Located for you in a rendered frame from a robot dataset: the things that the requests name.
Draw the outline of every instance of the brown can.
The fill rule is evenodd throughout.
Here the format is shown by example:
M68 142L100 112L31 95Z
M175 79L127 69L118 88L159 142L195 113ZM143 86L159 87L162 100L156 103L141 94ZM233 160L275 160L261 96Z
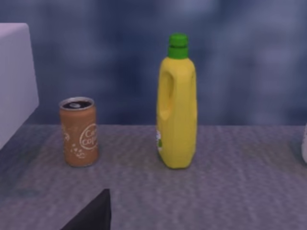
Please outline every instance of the brown can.
M96 107L87 97L73 97L59 103L67 164L84 167L99 156L96 129Z

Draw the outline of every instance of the white box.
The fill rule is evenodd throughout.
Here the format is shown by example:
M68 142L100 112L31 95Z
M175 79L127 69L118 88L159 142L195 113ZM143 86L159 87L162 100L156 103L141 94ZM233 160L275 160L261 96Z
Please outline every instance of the white box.
M0 23L0 149L38 104L29 27Z

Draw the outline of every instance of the tabletop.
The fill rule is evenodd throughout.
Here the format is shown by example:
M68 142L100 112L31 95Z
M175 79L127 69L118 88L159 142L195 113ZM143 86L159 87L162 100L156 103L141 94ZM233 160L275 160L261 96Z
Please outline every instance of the tabletop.
M113 230L305 230L302 126L199 126L189 168L157 156L154 126L99 126L72 168L60 126L24 125L0 151L0 229L59 230L103 189Z

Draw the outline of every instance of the yellow bottle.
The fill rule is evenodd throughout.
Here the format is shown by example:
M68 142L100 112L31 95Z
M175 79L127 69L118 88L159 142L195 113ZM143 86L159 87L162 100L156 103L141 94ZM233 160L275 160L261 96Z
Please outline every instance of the yellow bottle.
M172 34L160 67L157 100L157 147L169 168L190 165L196 132L196 71L188 58L188 37Z

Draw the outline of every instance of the blurred background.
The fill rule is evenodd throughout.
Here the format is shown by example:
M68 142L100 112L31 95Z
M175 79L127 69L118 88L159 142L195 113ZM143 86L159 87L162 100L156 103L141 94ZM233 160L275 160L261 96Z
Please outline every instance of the blurred background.
M199 123L307 122L306 0L0 0L0 22L29 24L40 107L88 96L100 124L154 124L168 36L189 35Z

